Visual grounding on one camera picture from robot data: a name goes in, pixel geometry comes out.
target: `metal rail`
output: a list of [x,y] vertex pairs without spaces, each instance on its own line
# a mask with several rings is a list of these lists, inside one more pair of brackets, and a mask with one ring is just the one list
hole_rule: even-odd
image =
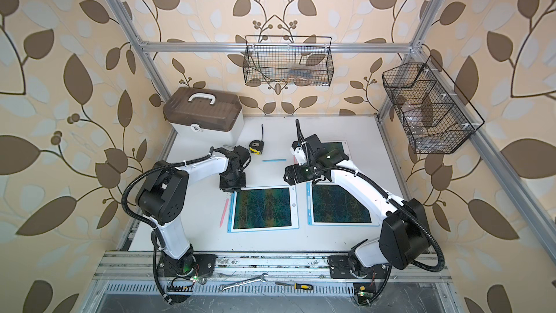
[[[145,52],[245,52],[245,43],[149,43],[142,41],[140,46]],[[332,43],[330,51],[337,53],[409,53],[411,45]]]

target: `black wire basket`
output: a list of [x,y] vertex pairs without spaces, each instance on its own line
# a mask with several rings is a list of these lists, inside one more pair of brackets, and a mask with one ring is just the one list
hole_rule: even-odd
[[246,84],[330,86],[334,74],[332,38],[247,35],[245,41]]
[[[483,117],[454,83],[446,90],[436,74],[441,72],[431,57],[425,63],[405,63],[383,73],[386,94],[416,154],[451,154],[484,124]],[[477,114],[471,119],[455,101],[457,97]]]

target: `tablet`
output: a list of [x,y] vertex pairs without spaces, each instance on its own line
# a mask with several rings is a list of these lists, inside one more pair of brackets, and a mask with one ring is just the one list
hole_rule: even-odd
[[379,226],[365,206],[343,187],[332,182],[307,182],[309,225]]
[[232,194],[228,232],[299,228],[295,186],[245,187]]

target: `white box handle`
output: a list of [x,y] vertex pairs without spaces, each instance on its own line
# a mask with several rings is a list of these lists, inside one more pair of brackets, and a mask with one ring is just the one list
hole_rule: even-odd
[[195,94],[192,94],[191,97],[189,97],[188,101],[192,101],[195,98],[210,99],[210,105],[214,105],[214,103],[216,102],[216,97],[213,94],[209,94],[209,93],[195,93]]

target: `screwdriver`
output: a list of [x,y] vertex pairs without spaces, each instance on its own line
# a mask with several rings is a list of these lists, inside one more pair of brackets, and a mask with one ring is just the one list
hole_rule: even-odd
[[314,289],[313,285],[311,284],[299,284],[299,283],[288,284],[288,283],[276,282],[276,285],[293,286],[294,289],[303,289],[307,291]]

